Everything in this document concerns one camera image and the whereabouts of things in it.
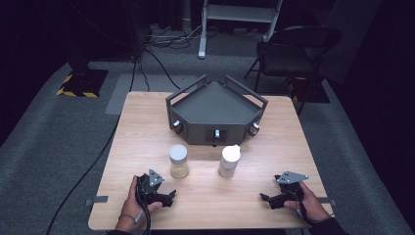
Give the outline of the person's right hand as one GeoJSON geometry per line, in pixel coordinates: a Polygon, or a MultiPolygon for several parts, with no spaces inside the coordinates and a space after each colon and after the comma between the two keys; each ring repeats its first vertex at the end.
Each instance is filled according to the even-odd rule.
{"type": "Polygon", "coordinates": [[[329,217],[330,215],[323,208],[315,194],[302,181],[300,187],[304,193],[302,201],[286,201],[284,207],[293,211],[301,211],[303,220],[311,226],[329,217]]]}

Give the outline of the black yellow striped base plate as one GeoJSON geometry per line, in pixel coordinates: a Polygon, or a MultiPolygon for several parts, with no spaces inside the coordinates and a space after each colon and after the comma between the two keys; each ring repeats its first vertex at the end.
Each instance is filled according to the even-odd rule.
{"type": "Polygon", "coordinates": [[[72,71],[64,79],[57,95],[98,98],[107,75],[107,70],[72,71]]]}
{"type": "Polygon", "coordinates": [[[321,83],[307,84],[303,77],[293,77],[287,80],[288,88],[294,102],[328,104],[330,99],[321,83]]]}

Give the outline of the yellow powder jar grey lid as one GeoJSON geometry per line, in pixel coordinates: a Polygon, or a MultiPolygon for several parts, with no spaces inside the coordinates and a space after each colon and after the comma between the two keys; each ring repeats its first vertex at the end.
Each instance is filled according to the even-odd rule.
{"type": "Polygon", "coordinates": [[[189,173],[189,166],[187,163],[188,151],[184,145],[173,145],[169,150],[170,174],[174,178],[186,177],[189,173]]]}

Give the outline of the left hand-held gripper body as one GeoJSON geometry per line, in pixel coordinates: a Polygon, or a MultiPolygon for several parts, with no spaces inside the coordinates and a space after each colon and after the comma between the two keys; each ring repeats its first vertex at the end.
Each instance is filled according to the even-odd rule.
{"type": "Polygon", "coordinates": [[[146,207],[154,202],[160,202],[165,206],[166,195],[159,194],[158,189],[164,178],[152,168],[148,173],[137,177],[136,201],[141,207],[146,207]]]}

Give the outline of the person's left hand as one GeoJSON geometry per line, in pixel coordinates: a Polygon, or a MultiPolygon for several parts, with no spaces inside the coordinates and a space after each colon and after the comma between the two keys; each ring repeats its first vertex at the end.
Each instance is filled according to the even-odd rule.
{"type": "Polygon", "coordinates": [[[145,213],[142,207],[137,203],[135,198],[135,190],[137,185],[137,176],[134,175],[129,187],[127,198],[125,199],[120,214],[129,214],[135,217],[139,226],[145,223],[145,213]]]}

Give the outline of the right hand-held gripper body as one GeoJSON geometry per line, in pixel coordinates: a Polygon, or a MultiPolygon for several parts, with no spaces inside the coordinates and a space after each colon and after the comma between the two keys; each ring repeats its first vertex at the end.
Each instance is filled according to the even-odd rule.
{"type": "Polygon", "coordinates": [[[286,201],[302,201],[304,193],[300,187],[300,182],[307,180],[308,175],[292,171],[284,171],[276,175],[275,179],[280,186],[281,194],[277,196],[278,203],[283,206],[286,201]]]}

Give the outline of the white metal stand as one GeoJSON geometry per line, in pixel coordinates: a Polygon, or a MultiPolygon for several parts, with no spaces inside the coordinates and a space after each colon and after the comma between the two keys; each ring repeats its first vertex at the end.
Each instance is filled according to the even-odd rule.
{"type": "Polygon", "coordinates": [[[207,53],[208,20],[269,24],[267,33],[262,36],[262,39],[267,42],[274,34],[283,2],[284,0],[276,0],[275,7],[259,8],[210,4],[208,0],[205,0],[202,8],[202,32],[198,58],[202,60],[207,53]]]}

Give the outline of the thin wrist band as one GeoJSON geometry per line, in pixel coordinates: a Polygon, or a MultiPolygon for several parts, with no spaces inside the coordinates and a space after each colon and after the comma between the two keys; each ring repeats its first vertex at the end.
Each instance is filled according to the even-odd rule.
{"type": "Polygon", "coordinates": [[[136,219],[135,219],[135,217],[134,217],[134,216],[129,215],[129,214],[124,214],[124,213],[122,213],[122,214],[118,217],[118,222],[119,222],[119,223],[126,223],[126,220],[127,220],[127,219],[130,219],[130,220],[131,220],[131,223],[132,223],[133,225],[135,225],[135,224],[136,224],[136,219]]]}

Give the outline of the black folding chair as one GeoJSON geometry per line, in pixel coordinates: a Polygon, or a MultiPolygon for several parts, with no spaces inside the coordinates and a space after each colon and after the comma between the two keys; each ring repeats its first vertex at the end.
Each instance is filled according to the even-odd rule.
{"type": "MultiPolygon", "coordinates": [[[[307,79],[307,84],[321,83],[319,69],[325,55],[343,38],[332,27],[294,25],[276,31],[267,42],[256,45],[256,58],[244,78],[256,72],[254,91],[260,76],[279,76],[287,80],[293,77],[307,79]]],[[[301,102],[298,114],[305,102],[301,102]]]]}

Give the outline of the white powder jar spout lid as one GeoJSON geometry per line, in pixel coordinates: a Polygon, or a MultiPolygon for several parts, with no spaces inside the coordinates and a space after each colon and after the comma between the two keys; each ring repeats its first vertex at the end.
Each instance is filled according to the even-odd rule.
{"type": "Polygon", "coordinates": [[[226,146],[221,153],[218,172],[222,177],[230,178],[241,158],[241,147],[239,145],[226,146]]]}

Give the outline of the grey corner rack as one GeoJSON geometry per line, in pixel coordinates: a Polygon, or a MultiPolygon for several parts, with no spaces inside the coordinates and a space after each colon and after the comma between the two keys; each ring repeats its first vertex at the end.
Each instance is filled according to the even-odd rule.
{"type": "Polygon", "coordinates": [[[191,145],[240,145],[256,136],[268,101],[226,76],[203,75],[165,98],[169,128],[191,145]]]}

